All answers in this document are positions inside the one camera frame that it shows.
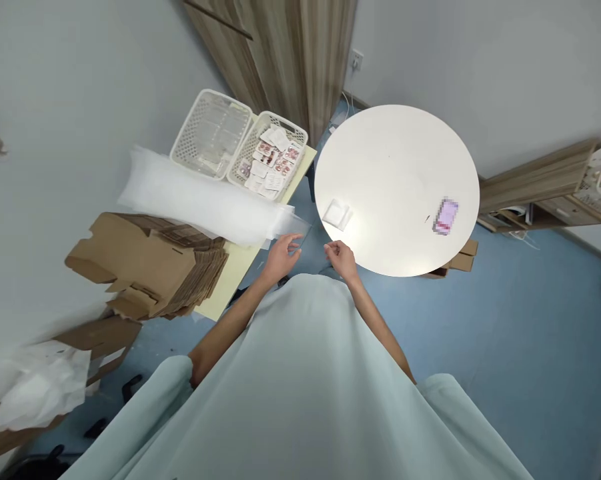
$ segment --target plastic sheet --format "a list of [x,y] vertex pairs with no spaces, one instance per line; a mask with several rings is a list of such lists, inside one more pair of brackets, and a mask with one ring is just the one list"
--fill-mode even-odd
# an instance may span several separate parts
[[214,181],[140,147],[131,151],[129,181],[118,203],[175,219],[238,245],[262,245],[311,227],[290,205],[274,203],[235,185]]

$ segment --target person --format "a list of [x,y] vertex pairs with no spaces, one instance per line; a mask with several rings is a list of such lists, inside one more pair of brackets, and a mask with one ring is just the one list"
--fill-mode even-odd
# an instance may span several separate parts
[[531,478],[453,377],[416,385],[345,243],[324,246],[341,281],[299,274],[270,292],[300,237],[275,243],[233,307],[156,369],[63,480]]

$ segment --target light blue gown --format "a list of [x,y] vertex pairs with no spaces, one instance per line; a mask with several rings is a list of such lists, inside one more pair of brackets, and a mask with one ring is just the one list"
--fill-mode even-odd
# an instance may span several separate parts
[[414,386],[321,275],[265,297],[190,377],[165,360],[62,480],[531,478],[452,376]]

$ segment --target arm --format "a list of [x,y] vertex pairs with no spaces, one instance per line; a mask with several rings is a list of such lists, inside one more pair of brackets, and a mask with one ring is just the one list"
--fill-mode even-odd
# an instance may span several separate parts
[[292,242],[300,237],[302,235],[290,234],[278,239],[269,251],[260,276],[189,353],[193,363],[191,385],[199,385],[204,380],[220,357],[245,331],[249,319],[267,292],[291,271],[301,253],[299,245]]
[[332,262],[334,269],[345,281],[349,287],[349,291],[352,293],[354,298],[354,305],[358,310],[358,313],[365,321],[369,330],[376,336],[378,341],[383,347],[389,352],[392,358],[398,364],[398,367],[409,377],[414,385],[416,380],[412,375],[412,371],[409,368],[407,357],[403,353],[400,345],[396,341],[394,334],[385,323],[382,315],[376,308],[376,304],[365,290],[362,281],[358,276],[358,269],[356,268],[356,259],[354,258],[354,252],[345,245],[342,241],[333,241],[325,245],[325,254],[327,258]]

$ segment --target white plastic basket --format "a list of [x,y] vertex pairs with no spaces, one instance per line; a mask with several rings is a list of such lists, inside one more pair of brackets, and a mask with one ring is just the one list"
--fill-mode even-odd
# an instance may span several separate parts
[[233,163],[251,121],[251,109],[214,90],[204,89],[180,129],[169,158],[214,180]]
[[284,128],[287,132],[287,138],[289,140],[295,141],[301,147],[301,152],[300,156],[298,157],[298,160],[294,164],[293,169],[287,175],[285,184],[283,185],[282,189],[273,199],[273,201],[279,201],[284,192],[287,190],[287,187],[289,186],[289,181],[291,181],[295,169],[297,169],[298,164],[302,161],[305,145],[307,145],[309,135],[307,135],[307,132],[305,132],[302,128],[298,127],[297,125],[294,125],[290,121],[285,120],[283,117],[280,117],[275,113],[272,113],[270,111],[264,111],[258,116],[257,120],[253,124],[253,127],[251,127],[249,133],[247,133],[245,140],[242,143],[242,146],[240,147],[240,150],[237,152],[235,158],[233,159],[231,168],[227,172],[227,180],[233,183],[234,185],[237,185],[238,187],[245,187],[247,177],[245,177],[245,175],[242,174],[242,172],[240,171],[240,167],[243,163],[248,163],[249,165],[251,165],[251,162],[253,161],[253,152],[255,152],[255,148],[260,142],[260,135],[262,135],[272,125]]
[[601,149],[592,154],[580,188],[574,196],[601,212]]

